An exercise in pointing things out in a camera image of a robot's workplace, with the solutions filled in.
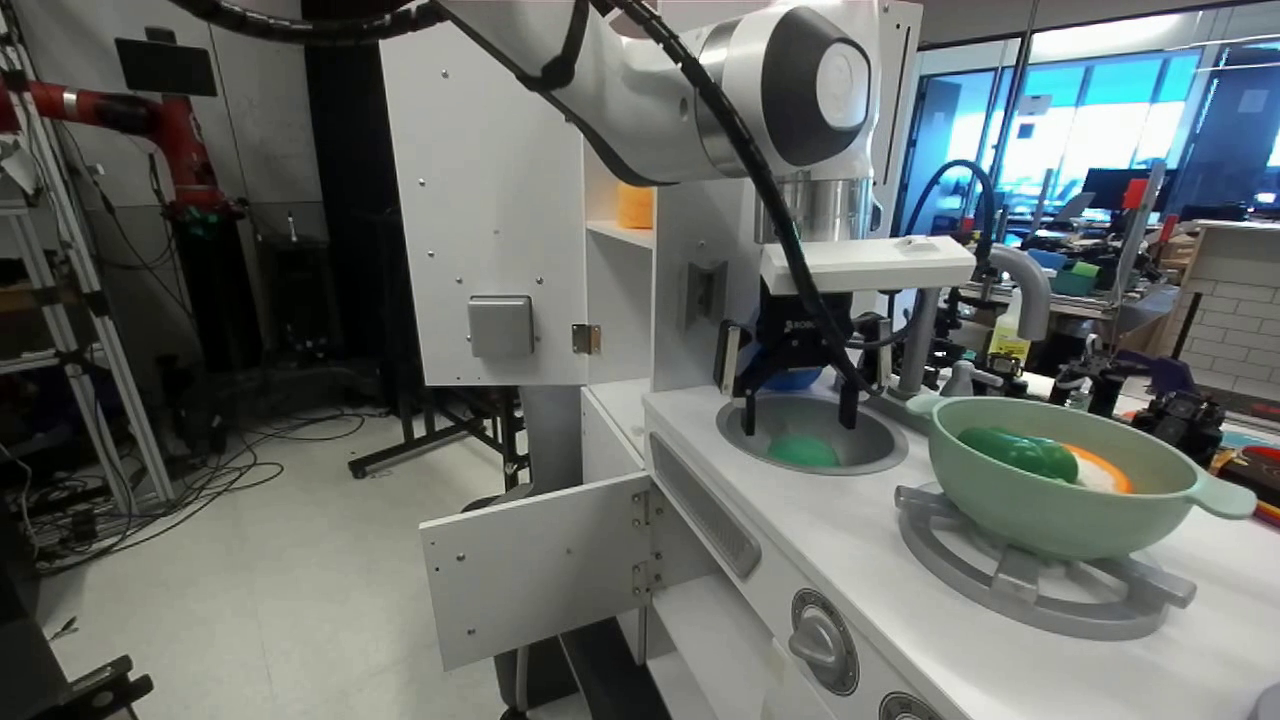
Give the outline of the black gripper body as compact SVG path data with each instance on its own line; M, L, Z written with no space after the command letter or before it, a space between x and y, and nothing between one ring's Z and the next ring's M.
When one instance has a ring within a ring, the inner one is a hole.
M861 387L866 372L853 358L853 343L857 321L848 292L819 292L816 300L766 292L751 321L751 358L745 364L745 387L756 390L793 369L832 369L853 387Z

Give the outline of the red robot arm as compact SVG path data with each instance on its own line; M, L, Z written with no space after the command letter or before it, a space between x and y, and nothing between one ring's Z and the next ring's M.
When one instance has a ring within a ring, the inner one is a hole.
M29 97L43 121L110 128L162 148L178 208L223 208L214 153L186 97L143 100L126 92L90 92L50 78L0 78L0 130L17 130L17 100Z

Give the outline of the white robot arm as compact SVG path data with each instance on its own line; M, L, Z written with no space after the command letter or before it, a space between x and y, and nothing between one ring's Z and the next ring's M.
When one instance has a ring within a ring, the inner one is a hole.
M836 420L861 424L866 372L853 329L816 279L814 243L784 188L853 185L871 163L880 106L877 0L768 0L705 27L677 27L650 0L431 0L486 56L550 100L628 185L745 175L777 230L806 307L766 337L733 390L756 390L784 358L842 375Z

